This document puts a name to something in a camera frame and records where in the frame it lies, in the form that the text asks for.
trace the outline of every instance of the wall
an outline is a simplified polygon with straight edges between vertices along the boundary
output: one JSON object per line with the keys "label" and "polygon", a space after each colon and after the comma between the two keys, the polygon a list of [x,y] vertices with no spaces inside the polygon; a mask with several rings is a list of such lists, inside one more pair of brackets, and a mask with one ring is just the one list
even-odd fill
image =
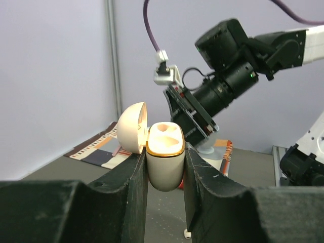
{"label": "wall", "polygon": [[105,1],[2,0],[0,34],[0,180],[11,180],[116,119]]}
{"label": "wall", "polygon": [[[307,5],[304,1],[284,2],[306,19],[324,20],[322,0],[311,0]],[[121,91],[124,108],[147,102],[152,124],[169,120],[170,114],[164,87],[152,79],[157,64],[144,27],[142,5],[143,0],[116,1]],[[169,64],[178,65],[181,73],[189,66],[210,71],[194,43],[222,20],[237,18],[249,36],[304,27],[269,0],[151,0],[148,13],[160,48],[167,51]],[[294,144],[323,110],[323,65],[324,61],[318,61],[282,71],[270,83],[262,77],[259,84],[215,116],[220,138],[232,140],[235,147],[260,152],[270,152],[272,145]],[[190,88],[200,82],[199,74],[186,76]]]}

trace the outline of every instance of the table surface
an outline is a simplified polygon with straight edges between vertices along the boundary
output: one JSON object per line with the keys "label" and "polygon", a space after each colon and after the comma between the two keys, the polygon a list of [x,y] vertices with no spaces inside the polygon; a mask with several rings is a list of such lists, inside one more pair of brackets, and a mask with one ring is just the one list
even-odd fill
{"label": "table surface", "polygon": [[[49,163],[24,180],[81,180],[89,183],[109,169],[67,157]],[[273,157],[234,149],[228,177],[244,186],[275,186]],[[186,228],[183,191],[160,192],[148,188],[145,243],[191,242],[183,237]]]}

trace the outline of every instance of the placemat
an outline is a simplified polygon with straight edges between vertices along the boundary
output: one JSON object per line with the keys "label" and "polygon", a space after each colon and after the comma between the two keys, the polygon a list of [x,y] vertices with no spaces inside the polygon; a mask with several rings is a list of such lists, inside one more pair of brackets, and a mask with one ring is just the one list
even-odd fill
{"label": "placemat", "polygon": [[[107,169],[113,169],[131,155],[130,152],[121,148],[117,140],[116,131],[117,122],[114,121],[106,130],[74,147],[64,156]],[[232,142],[217,139],[214,148],[214,153],[200,154],[200,156],[227,176],[233,151]]]}

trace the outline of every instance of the container lid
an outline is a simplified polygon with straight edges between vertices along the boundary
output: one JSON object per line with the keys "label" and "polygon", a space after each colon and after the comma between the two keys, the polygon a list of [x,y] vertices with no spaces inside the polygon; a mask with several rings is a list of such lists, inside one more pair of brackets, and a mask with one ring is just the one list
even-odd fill
{"label": "container lid", "polygon": [[128,107],[117,123],[117,139],[131,153],[141,153],[147,140],[146,103],[140,102]]}

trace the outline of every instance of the purple cable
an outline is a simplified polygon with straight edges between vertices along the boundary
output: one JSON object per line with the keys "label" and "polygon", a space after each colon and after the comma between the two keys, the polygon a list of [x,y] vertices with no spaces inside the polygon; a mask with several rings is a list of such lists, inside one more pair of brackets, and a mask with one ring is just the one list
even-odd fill
{"label": "purple cable", "polygon": [[276,4],[281,10],[283,10],[289,17],[293,20],[301,23],[301,24],[308,24],[308,25],[324,25],[324,21],[308,21],[305,20],[298,15],[296,15],[286,4],[284,4],[281,0],[270,0],[274,4]]}
{"label": "purple cable", "polygon": [[151,27],[150,27],[150,24],[148,23],[148,17],[147,17],[147,6],[148,6],[148,1],[149,0],[145,0],[144,1],[144,6],[143,6],[143,17],[144,17],[144,23],[145,23],[145,28],[146,28],[146,31],[147,31],[147,34],[148,34],[148,37],[150,38],[151,42],[152,42],[152,45],[154,47],[154,49],[156,51],[159,51],[160,48],[158,47],[155,39],[154,39],[154,36],[153,36],[153,33],[151,31]]}

